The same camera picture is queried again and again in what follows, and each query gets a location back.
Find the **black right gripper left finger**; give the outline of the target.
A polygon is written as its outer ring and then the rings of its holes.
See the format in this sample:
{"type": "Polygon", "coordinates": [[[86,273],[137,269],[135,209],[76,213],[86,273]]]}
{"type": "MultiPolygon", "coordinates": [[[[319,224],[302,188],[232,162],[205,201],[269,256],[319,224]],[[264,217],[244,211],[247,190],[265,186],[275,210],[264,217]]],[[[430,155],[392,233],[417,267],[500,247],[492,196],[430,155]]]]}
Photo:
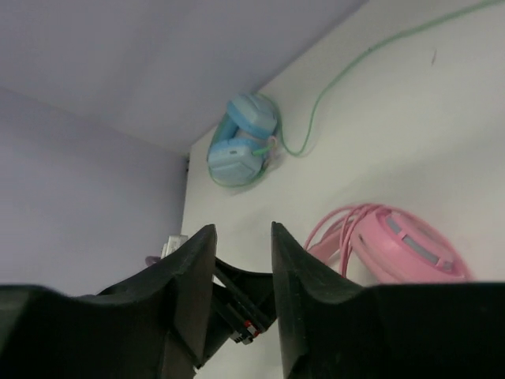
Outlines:
{"type": "Polygon", "coordinates": [[[1,288],[4,378],[191,378],[204,361],[216,229],[96,295],[1,288]]]}

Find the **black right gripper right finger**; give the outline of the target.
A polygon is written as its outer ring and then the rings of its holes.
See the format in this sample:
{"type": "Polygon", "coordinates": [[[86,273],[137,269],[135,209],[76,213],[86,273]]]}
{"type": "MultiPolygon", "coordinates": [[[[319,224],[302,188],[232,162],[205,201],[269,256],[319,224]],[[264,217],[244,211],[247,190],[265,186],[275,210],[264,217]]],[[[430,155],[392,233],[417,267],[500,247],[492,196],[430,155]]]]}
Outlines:
{"type": "Polygon", "coordinates": [[[287,378],[501,378],[502,283],[362,287],[271,225],[287,378]]]}

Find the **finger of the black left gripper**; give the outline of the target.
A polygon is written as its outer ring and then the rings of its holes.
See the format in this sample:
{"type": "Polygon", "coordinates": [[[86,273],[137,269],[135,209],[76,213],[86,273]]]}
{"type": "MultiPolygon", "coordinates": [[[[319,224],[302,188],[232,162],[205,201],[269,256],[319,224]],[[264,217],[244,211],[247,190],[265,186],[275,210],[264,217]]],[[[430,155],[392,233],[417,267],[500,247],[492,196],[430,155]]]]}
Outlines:
{"type": "Polygon", "coordinates": [[[227,341],[250,344],[275,322],[271,273],[249,272],[215,260],[211,312],[204,356],[212,357],[227,341]]]}

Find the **pink headphones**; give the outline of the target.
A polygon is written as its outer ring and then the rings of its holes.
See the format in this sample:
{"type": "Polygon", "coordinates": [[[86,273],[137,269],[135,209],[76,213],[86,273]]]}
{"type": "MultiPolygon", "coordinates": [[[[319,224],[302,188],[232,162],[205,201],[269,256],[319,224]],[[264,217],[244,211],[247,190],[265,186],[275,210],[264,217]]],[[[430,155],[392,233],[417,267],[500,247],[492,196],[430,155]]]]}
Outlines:
{"type": "Polygon", "coordinates": [[[329,212],[304,249],[326,265],[339,255],[347,274],[354,253],[380,283],[463,283],[473,280],[466,262],[430,224],[400,208],[375,203],[329,212]]]}

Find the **blue headphones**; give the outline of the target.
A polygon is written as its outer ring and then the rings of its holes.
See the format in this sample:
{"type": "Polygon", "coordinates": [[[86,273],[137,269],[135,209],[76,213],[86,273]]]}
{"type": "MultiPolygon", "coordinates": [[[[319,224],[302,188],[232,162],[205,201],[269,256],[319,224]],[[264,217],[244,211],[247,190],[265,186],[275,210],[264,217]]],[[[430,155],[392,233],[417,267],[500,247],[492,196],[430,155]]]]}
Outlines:
{"type": "Polygon", "coordinates": [[[273,102],[258,94],[240,94],[227,102],[207,153],[208,172],[220,186],[247,186],[267,167],[281,124],[273,102]]]}

